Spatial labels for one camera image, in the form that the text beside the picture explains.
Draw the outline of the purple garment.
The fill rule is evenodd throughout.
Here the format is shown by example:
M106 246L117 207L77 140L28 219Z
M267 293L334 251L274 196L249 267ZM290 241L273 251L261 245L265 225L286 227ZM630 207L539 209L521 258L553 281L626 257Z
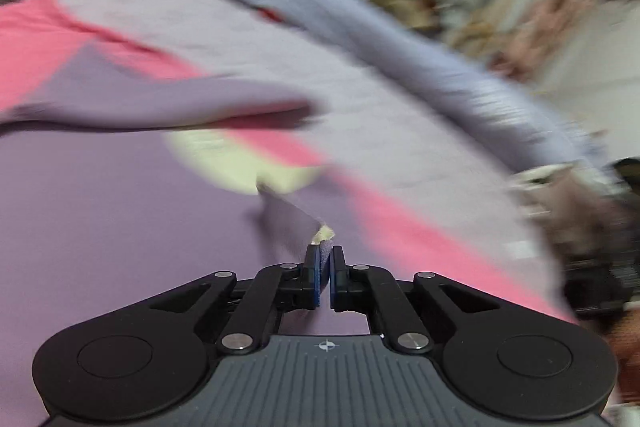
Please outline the purple garment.
M216 270L302 259L329 225L371 254L345 181L285 127L282 84L151 74L97 43L1 62L1 421L43 415L36 350L65 327Z

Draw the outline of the light blue duvet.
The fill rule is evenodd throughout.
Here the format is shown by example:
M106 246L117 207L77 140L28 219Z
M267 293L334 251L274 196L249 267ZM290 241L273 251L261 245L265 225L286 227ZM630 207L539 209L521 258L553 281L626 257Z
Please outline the light blue duvet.
M366 0L238 0L349 52L425 102L513 172L581 162L606 171L595 139L512 83L409 30Z

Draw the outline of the grey quilted bedsheet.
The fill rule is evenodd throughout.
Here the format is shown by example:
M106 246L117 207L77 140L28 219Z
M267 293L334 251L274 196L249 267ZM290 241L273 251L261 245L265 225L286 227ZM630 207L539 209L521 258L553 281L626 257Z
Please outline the grey quilted bedsheet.
M355 184L356 215L396 274L433 271L566 313L559 268L510 196L506 169L375 69L233 0L60 1L204 72L306 93L320 113L296 135Z

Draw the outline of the pink towel blanket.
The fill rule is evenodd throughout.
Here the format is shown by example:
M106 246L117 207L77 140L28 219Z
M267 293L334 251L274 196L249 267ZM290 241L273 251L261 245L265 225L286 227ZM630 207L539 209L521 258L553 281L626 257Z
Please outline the pink towel blanket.
M352 263L433 270L534 310L513 282L290 132L273 84L195 77L55 0L1 10L1 337L59 329L216 270L250 277L333 239Z

